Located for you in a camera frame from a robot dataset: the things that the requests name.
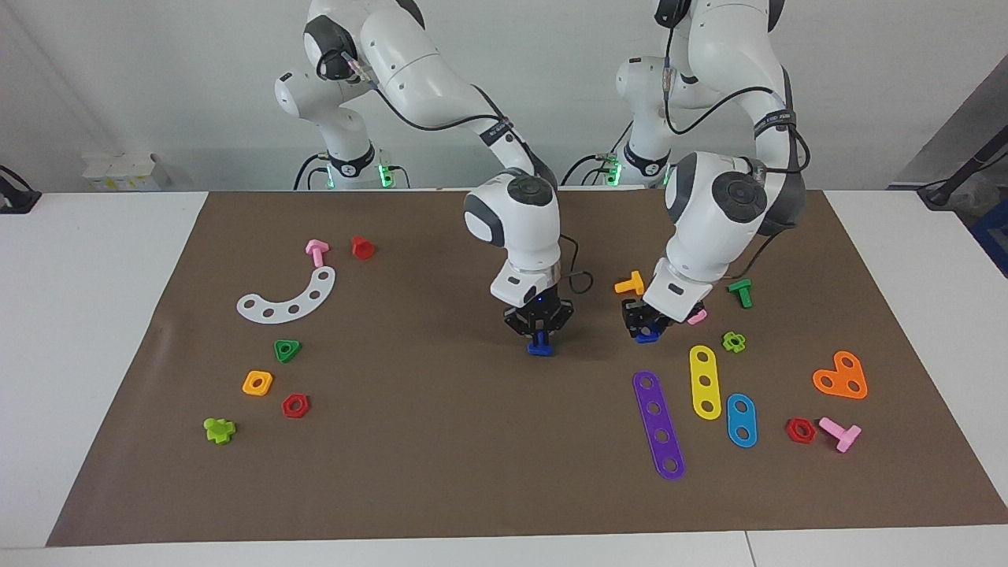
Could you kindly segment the black table clamp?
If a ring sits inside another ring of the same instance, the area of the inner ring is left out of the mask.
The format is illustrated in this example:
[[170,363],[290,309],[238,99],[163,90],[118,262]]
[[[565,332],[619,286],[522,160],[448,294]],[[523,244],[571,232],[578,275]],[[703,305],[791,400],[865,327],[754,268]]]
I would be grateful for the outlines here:
[[0,214],[28,214],[41,198],[40,191],[17,172],[0,165]]

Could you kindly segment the black stand pole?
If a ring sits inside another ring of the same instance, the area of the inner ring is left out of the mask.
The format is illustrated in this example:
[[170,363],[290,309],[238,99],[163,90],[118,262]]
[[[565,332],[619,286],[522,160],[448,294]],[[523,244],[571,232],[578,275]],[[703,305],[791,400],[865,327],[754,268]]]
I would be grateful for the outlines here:
[[923,184],[917,189],[917,196],[923,204],[932,211],[948,209],[951,195],[967,179],[977,172],[989,169],[997,165],[1001,159],[1008,157],[1008,124],[995,134],[980,150],[978,150],[960,169],[943,180]]

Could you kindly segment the blue crate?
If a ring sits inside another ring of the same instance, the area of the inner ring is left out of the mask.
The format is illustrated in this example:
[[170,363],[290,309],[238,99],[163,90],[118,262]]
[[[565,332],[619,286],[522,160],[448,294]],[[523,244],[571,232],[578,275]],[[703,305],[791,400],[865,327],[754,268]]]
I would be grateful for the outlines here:
[[969,233],[1008,279],[1008,198],[972,223]]

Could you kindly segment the yellow three-hole strip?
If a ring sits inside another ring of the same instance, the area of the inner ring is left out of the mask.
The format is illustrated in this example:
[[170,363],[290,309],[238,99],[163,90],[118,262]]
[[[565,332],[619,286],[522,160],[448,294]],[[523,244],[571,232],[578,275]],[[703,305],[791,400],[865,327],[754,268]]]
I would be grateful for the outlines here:
[[692,409],[703,420],[715,421],[721,416],[721,391],[715,352],[702,344],[690,350],[690,381]]

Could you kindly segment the white cardboard box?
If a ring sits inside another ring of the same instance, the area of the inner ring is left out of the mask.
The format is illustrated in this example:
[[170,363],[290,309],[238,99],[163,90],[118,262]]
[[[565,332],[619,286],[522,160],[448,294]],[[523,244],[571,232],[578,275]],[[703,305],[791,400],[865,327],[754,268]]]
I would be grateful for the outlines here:
[[169,174],[151,152],[85,152],[82,159],[82,177],[94,191],[165,191],[172,186]]

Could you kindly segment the brown table mat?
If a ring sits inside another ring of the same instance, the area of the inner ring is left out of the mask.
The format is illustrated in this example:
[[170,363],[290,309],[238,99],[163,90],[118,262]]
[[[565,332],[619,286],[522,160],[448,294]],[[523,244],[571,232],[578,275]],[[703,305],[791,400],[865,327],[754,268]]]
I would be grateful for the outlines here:
[[[527,354],[489,294],[502,252],[467,233],[460,193],[219,193],[205,200],[137,355],[91,444],[51,546],[877,528],[1008,523],[1008,507],[825,195],[752,270],[754,305],[717,287],[698,326],[628,336],[613,284],[651,272],[671,225],[655,191],[566,191],[565,232],[595,274],[552,343]],[[350,238],[374,243],[360,261]],[[332,293],[260,325],[243,295],[291,300],[330,244]],[[747,339],[741,353],[721,345]],[[273,344],[302,342],[287,364]],[[696,415],[690,350],[717,359],[721,416]],[[836,351],[868,394],[822,394]],[[249,371],[269,371],[264,396]],[[655,470],[632,378],[659,377],[685,474]],[[281,405],[310,399],[300,419]],[[758,442],[727,435],[727,399]],[[230,443],[204,420],[236,424]],[[792,417],[817,427],[792,442]],[[818,427],[862,433],[845,454]]]

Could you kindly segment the orange heart-shaped plate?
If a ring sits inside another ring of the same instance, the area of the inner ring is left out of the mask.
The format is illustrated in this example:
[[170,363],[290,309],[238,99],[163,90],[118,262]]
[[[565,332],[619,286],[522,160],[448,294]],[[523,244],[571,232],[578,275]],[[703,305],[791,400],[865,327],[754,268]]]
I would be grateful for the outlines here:
[[854,353],[839,350],[834,355],[834,369],[817,369],[811,376],[813,386],[825,395],[864,399],[868,394],[866,376]]

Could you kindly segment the blue two-hole strip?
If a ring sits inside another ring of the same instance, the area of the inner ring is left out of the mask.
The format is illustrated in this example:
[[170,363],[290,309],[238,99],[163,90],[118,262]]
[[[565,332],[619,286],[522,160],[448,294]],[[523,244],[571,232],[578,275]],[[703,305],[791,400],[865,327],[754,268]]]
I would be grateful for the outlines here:
[[758,442],[758,413],[751,398],[742,392],[733,392],[727,399],[727,435],[743,449],[754,447]]

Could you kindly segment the purple four-hole strip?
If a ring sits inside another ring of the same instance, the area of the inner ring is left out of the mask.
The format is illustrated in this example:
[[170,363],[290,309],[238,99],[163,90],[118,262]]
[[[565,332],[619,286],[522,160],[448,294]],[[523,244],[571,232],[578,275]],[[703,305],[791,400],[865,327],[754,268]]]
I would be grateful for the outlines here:
[[632,385],[656,473],[663,480],[680,480],[685,474],[683,451],[659,377],[637,371]]

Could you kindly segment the white curved perforated plate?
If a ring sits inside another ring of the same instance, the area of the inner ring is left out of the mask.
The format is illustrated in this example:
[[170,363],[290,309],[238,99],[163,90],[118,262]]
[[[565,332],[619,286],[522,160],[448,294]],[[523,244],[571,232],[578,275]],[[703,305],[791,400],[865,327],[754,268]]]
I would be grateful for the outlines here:
[[323,305],[337,280],[337,272],[331,266],[316,268],[305,290],[291,300],[274,302],[261,295],[243,295],[236,303],[237,312],[253,323],[260,325],[282,325],[305,318]]

